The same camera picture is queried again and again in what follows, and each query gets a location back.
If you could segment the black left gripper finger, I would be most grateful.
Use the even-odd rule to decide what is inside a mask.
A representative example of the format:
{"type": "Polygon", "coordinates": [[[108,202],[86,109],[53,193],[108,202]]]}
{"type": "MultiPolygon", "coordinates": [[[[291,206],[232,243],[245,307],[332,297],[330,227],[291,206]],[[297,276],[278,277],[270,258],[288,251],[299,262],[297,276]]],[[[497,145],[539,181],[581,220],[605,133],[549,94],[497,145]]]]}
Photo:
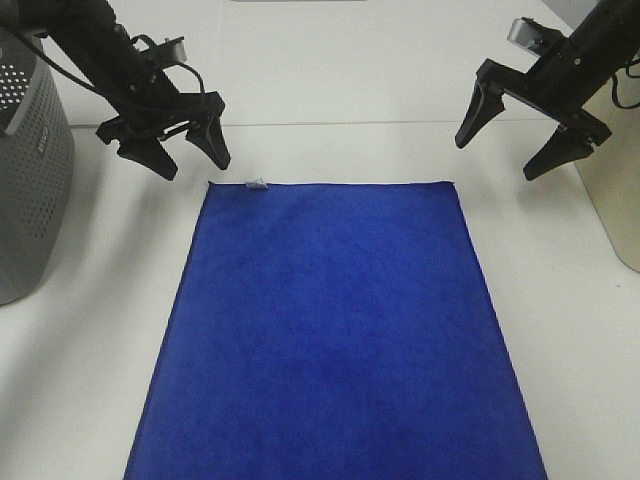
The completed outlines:
{"type": "Polygon", "coordinates": [[[231,154],[222,132],[219,113],[194,114],[189,119],[186,140],[201,150],[219,170],[227,170],[231,154]]]}
{"type": "Polygon", "coordinates": [[[120,157],[151,170],[167,181],[172,181],[178,171],[176,163],[155,138],[122,141],[117,153],[120,157]]]}

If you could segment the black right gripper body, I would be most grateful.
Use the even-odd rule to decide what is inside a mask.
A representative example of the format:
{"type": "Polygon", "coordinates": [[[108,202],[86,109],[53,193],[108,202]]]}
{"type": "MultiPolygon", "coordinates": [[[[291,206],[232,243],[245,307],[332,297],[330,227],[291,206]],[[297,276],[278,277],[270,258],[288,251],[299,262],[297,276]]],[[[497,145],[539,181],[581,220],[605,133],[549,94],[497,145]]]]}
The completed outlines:
{"type": "Polygon", "coordinates": [[[512,96],[567,128],[584,132],[593,143],[600,145],[611,136],[611,131],[584,111],[583,105],[606,83],[611,73],[612,66],[602,58],[579,53],[564,39],[526,72],[487,59],[477,70],[476,81],[493,83],[504,90],[504,95],[512,96]]]}

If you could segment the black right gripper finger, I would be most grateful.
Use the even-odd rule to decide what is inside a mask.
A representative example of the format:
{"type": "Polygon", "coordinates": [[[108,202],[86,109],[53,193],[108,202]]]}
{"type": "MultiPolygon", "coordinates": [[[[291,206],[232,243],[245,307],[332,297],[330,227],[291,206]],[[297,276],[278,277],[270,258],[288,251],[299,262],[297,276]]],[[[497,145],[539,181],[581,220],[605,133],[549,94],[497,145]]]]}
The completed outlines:
{"type": "Polygon", "coordinates": [[[545,145],[527,162],[523,173],[528,181],[560,166],[590,156],[593,140],[584,132],[558,126],[545,145]]]}
{"type": "Polygon", "coordinates": [[[505,110],[504,90],[493,83],[476,81],[470,104],[454,141],[459,149],[466,147],[477,133],[505,110]]]}

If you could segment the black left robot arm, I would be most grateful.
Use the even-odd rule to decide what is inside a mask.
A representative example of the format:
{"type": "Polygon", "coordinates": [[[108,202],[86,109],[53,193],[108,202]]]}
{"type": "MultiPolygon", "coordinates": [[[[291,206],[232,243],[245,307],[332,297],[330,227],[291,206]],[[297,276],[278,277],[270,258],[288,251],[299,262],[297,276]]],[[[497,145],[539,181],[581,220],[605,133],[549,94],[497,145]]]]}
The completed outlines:
{"type": "Polygon", "coordinates": [[[172,180],[178,167],[162,144],[183,133],[219,169],[228,168],[223,99],[205,89],[183,93],[165,73],[187,66],[183,38],[130,36],[106,1],[4,1],[1,27],[115,109],[96,134],[105,144],[118,141],[120,157],[172,180]]]}

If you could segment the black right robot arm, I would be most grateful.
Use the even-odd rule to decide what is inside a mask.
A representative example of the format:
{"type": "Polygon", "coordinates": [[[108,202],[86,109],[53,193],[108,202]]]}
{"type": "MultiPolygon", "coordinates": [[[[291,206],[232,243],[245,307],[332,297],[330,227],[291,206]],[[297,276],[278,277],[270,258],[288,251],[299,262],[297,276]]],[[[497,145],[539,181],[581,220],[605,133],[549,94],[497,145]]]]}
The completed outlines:
{"type": "Polygon", "coordinates": [[[526,72],[491,59],[483,62],[455,144],[464,148],[504,111],[503,96],[509,95],[558,123],[523,168],[525,178],[534,180],[589,157],[611,136],[583,105],[639,51],[639,3],[600,1],[568,37],[521,17],[513,22],[509,40],[537,55],[537,61],[526,72]]]}

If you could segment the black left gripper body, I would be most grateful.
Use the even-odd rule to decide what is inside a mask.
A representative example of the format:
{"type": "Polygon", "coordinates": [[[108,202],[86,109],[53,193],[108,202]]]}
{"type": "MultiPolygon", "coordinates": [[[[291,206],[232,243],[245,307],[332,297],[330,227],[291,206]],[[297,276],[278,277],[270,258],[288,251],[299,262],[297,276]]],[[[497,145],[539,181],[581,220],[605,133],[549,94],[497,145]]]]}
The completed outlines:
{"type": "Polygon", "coordinates": [[[187,133],[194,114],[224,111],[217,92],[208,92],[201,75],[185,63],[159,66],[150,49],[101,49],[96,59],[96,88],[116,110],[117,116],[103,122],[97,134],[105,143],[155,138],[159,142],[177,133],[187,133]],[[188,71],[196,77],[198,90],[184,93],[165,71],[188,71]]]}

